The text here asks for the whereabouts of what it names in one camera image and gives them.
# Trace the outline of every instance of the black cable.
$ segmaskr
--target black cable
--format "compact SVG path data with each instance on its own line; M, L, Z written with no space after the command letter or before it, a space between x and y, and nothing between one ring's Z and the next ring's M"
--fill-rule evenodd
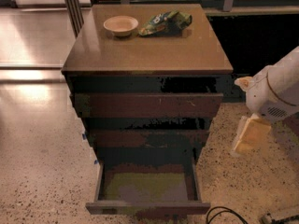
M208 220L208 217L209 217L210 213L211 213L213 210L215 210L215 209L219 209L219 208L224 209L224 210L222 210L222 211L220 211L219 213L215 214L215 215L212 217L212 219ZM242 221L243 224L248 224L248 222L247 222L242 216L240 216L237 212L235 212L234 210L232 210L232 209L230 209L230 208L227 208L227 207L225 207L225 206L215 206L215 207L213 207L212 209L210 209L210 210L207 212L207 214L206 214L206 224L210 224L211 221L212 221L216 216L220 215L221 213L231 213L231 214L234 214L235 216L237 216L237 217Z

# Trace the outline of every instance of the cabinet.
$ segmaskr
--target cabinet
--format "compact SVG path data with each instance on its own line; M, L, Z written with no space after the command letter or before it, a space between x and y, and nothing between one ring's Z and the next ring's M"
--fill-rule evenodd
M187 37L113 37L105 19L140 25L178 9L192 14ZM199 5L94 6L62 73L100 162L91 214L185 218L204 214L195 164L232 72Z

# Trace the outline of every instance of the small bowl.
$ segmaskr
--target small bowl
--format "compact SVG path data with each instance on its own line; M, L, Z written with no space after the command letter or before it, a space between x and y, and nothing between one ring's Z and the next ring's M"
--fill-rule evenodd
M114 36L128 36L137 26L138 21L128 16L112 17L104 22L105 29L112 32Z

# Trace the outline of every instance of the terrazzo floor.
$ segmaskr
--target terrazzo floor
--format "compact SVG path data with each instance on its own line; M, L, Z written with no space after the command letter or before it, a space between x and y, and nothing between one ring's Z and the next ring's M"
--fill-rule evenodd
M63 82L0 85L0 223L136 223L91 216L98 164ZM222 104L197 164L202 199L232 208L248 223L299 204L299 139L283 122L248 156L229 151L244 104ZM189 223L205 223L205 216ZM229 214L213 223L239 223Z

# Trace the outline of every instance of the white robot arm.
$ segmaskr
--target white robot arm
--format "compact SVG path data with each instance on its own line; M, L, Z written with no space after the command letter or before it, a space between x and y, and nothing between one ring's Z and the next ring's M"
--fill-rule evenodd
M271 123L299 112L299 47L252 78L246 105Z
M235 81L246 92L251 118L242 117L231 154L239 156L266 142L271 124L299 112L299 47L254 77Z

